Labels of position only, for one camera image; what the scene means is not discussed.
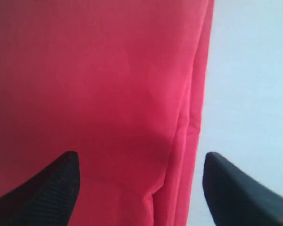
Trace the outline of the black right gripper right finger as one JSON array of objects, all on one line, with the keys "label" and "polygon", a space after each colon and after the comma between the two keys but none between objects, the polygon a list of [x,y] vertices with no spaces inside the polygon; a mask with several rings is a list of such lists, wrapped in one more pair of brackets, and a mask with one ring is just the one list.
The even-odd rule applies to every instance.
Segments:
[{"label": "black right gripper right finger", "polygon": [[217,152],[205,156],[202,188],[217,226],[283,226],[283,197]]}]

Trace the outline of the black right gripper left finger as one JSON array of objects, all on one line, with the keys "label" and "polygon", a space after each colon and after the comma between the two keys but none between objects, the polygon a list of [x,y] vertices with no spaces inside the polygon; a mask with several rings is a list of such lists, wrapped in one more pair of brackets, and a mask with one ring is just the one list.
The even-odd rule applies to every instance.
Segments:
[{"label": "black right gripper left finger", "polygon": [[67,151],[0,197],[0,226],[66,226],[79,191],[79,156]]}]

